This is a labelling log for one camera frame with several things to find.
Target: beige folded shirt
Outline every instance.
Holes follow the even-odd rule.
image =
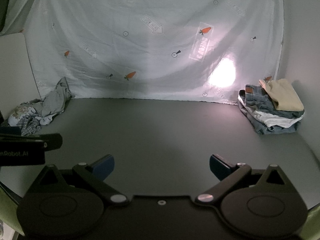
[[[272,80],[266,83],[259,80],[261,86],[269,94],[277,110],[302,111],[304,109],[299,96],[286,79]]]

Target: pile of crumpled clothes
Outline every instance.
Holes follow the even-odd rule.
[[[64,111],[66,101],[73,98],[67,80],[61,78],[55,89],[41,101],[32,100],[17,106],[9,118],[1,123],[1,127],[19,127],[21,135],[31,135],[41,130],[41,125],[47,125],[52,118]]]
[[[258,134],[297,131],[304,106],[286,79],[260,80],[261,86],[245,85],[239,91],[238,106]]]

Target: white folded shirt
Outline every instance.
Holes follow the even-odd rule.
[[[244,104],[242,98],[240,97],[240,95],[238,96],[238,100],[240,101],[240,103],[245,107],[245,109],[248,110],[248,112],[255,119],[257,119],[259,122],[264,123],[267,127],[278,125],[278,126],[281,126],[283,128],[289,128],[291,125],[293,125],[296,122],[300,121],[304,116],[304,114],[303,114],[301,117],[296,118],[296,119],[289,119],[289,118],[279,117],[279,116],[274,115],[274,114],[269,114],[269,113],[257,111],[251,106],[246,106]]]

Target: triangular cutout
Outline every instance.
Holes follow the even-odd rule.
[[[58,183],[58,179],[54,174],[53,170],[49,170],[44,176],[44,178],[41,180],[40,185],[49,185],[55,183]]]
[[[276,170],[273,170],[268,179],[267,179],[268,183],[273,183],[273,184],[280,184],[280,185],[284,185],[283,180],[281,179],[279,173]]]

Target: white sheet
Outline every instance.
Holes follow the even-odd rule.
[[[66,76],[76,98],[234,103],[279,64],[283,0],[11,3],[1,34],[23,29],[41,97]]]

